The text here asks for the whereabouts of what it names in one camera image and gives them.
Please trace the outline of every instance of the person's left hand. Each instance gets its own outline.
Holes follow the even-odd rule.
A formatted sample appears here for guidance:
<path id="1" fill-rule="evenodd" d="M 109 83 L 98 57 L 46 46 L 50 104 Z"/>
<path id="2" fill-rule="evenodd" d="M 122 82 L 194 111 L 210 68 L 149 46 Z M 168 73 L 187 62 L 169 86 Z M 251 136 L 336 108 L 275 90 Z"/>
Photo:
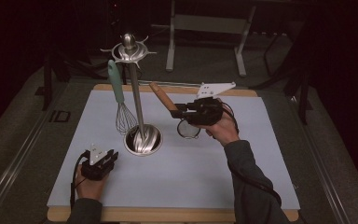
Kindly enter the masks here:
<path id="1" fill-rule="evenodd" d="M 76 192 L 78 198 L 88 198 L 100 201 L 103 194 L 103 189 L 106 184 L 107 177 L 106 175 L 102 180 L 94 181 L 89 180 L 81 174 L 81 165 L 77 167 L 77 176 L 76 176 Z"/>

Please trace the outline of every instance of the teal handle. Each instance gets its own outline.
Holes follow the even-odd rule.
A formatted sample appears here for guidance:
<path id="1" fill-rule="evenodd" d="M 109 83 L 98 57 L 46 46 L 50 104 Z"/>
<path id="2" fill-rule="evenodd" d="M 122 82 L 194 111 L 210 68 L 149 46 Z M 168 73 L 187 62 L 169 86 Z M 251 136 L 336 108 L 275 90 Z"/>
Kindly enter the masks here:
<path id="1" fill-rule="evenodd" d="M 116 63 L 113 60 L 109 60 L 107 63 L 107 72 L 109 75 L 109 81 L 113 87 L 113 92 L 116 96 L 116 101 L 121 104 L 124 102 L 123 87 L 121 86 L 120 73 L 118 72 Z"/>

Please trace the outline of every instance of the black strap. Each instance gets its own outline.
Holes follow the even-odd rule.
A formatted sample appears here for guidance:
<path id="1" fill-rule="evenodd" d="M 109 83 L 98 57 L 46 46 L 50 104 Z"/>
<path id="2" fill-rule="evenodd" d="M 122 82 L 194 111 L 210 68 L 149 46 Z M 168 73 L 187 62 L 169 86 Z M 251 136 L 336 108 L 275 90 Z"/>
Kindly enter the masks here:
<path id="1" fill-rule="evenodd" d="M 272 188 L 270 188 L 269 186 L 262 184 L 252 178 L 250 178 L 249 176 L 243 176 L 240 173 L 238 173 L 236 170 L 234 170 L 234 168 L 232 168 L 232 166 L 228 163 L 228 169 L 231 171 L 232 174 L 234 174 L 237 178 L 239 178 L 240 180 L 242 180 L 243 182 L 250 184 L 258 189 L 264 190 L 265 192 L 271 194 L 272 196 L 274 196 L 276 198 L 276 200 L 278 201 L 279 206 L 282 206 L 282 200 L 281 200 L 281 196 L 279 196 L 279 194 Z"/>

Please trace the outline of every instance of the gray long sleeve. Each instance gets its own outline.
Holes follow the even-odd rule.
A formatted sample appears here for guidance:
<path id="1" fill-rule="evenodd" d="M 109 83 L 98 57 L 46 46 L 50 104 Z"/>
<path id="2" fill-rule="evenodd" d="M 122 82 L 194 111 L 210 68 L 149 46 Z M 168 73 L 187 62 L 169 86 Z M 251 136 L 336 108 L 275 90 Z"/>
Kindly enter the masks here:
<path id="1" fill-rule="evenodd" d="M 93 199 L 77 199 L 66 223 L 100 224 L 103 205 Z"/>
<path id="2" fill-rule="evenodd" d="M 243 176 L 251 177 L 272 188 L 272 182 L 266 178 L 255 164 L 255 157 L 249 142 L 240 140 L 225 146 L 227 161 L 231 168 Z M 289 223 L 277 200 L 262 189 L 249 185 L 232 174 L 235 195 L 235 218 L 237 223 L 280 224 Z"/>

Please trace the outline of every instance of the white metal table frame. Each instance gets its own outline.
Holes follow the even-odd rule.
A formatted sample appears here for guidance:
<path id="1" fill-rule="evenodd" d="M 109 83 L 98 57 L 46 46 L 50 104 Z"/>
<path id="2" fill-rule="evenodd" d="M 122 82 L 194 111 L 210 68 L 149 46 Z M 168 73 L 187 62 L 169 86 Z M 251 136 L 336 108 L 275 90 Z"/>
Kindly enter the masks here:
<path id="1" fill-rule="evenodd" d="M 235 58 L 240 77 L 246 77 L 245 65 L 242 58 L 242 50 L 245 45 L 246 37 L 249 34 L 249 29 L 255 14 L 256 6 L 252 6 L 248 13 L 247 20 L 231 19 L 231 18 L 217 18 L 175 14 L 175 0 L 171 1 L 171 24 L 170 24 L 170 45 L 168 48 L 168 57 L 166 70 L 173 71 L 173 60 L 175 54 L 174 34 L 175 30 L 192 30 L 204 32 L 217 32 L 227 34 L 241 35 L 240 44 L 234 48 Z"/>

